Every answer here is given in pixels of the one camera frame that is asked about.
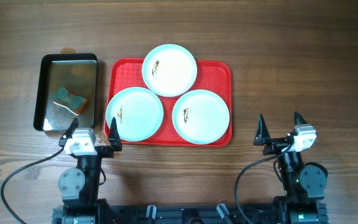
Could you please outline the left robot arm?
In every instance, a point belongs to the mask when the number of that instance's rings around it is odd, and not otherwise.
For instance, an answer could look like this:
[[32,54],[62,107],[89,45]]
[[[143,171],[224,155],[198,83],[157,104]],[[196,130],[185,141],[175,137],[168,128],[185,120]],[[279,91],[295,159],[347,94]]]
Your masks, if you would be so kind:
[[59,140],[59,146],[77,160],[76,167],[65,170],[58,180],[63,207],[53,210],[52,223],[117,223],[117,216],[107,200],[98,198],[101,163],[122,150],[116,118],[111,120],[108,146],[95,146],[92,128],[79,128],[75,118]]

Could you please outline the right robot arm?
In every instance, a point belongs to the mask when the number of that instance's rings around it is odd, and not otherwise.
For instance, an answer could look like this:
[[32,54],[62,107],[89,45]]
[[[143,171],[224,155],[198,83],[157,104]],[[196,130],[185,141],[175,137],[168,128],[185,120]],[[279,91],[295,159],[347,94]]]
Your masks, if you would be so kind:
[[261,223],[314,223],[328,222],[324,190],[328,170],[316,162],[303,162],[301,152],[312,147],[317,134],[299,112],[294,112],[293,131],[283,138],[271,138],[264,117],[259,116],[254,138],[255,146],[263,146],[263,155],[277,156],[276,174],[280,177],[284,196],[276,196]]

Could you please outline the white plate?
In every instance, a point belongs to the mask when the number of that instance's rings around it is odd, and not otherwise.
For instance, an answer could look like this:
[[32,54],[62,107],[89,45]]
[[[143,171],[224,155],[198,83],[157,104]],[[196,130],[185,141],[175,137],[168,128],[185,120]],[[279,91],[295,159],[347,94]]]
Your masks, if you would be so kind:
[[141,72],[148,89],[160,96],[174,97],[193,86],[198,68],[194,56],[186,48],[163,44],[147,54]]
[[184,140],[193,144],[210,144],[224,135],[229,127],[227,104],[209,90],[185,93],[175,103],[172,123]]
[[130,87],[116,93],[106,108],[107,126],[116,119],[119,136],[124,141],[138,142],[153,136],[162,124],[163,105],[152,91]]

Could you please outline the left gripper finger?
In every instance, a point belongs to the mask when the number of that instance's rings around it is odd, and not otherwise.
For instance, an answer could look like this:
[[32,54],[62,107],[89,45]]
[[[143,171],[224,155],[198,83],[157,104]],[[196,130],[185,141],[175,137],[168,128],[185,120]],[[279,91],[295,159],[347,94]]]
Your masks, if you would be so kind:
[[76,128],[78,127],[78,125],[79,125],[78,119],[74,118],[69,128],[64,132],[64,134],[61,136],[59,140],[58,145],[60,147],[64,147],[67,141],[72,138],[72,135],[76,130]]
[[113,151],[122,151],[122,142],[117,130],[117,123],[115,117],[112,117],[111,120],[108,141],[110,142],[110,146],[112,147]]

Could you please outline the green and orange sponge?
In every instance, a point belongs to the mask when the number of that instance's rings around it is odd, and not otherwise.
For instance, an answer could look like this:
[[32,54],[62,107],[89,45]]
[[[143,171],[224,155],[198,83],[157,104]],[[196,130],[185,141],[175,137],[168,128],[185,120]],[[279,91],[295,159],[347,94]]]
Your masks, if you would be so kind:
[[58,106],[66,108],[71,113],[79,115],[84,111],[88,100],[61,87],[53,96],[53,102]]

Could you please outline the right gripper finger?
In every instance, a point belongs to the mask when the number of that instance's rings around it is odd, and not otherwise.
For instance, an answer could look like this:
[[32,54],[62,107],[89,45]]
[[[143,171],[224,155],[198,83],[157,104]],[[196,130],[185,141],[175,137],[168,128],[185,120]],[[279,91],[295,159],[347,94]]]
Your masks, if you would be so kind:
[[255,138],[253,141],[253,145],[255,146],[267,145],[270,144],[270,140],[271,140],[270,134],[267,129],[264,117],[262,114],[259,114],[259,120],[258,120],[258,125],[257,125]]
[[295,126],[307,123],[298,111],[294,112],[294,122]]

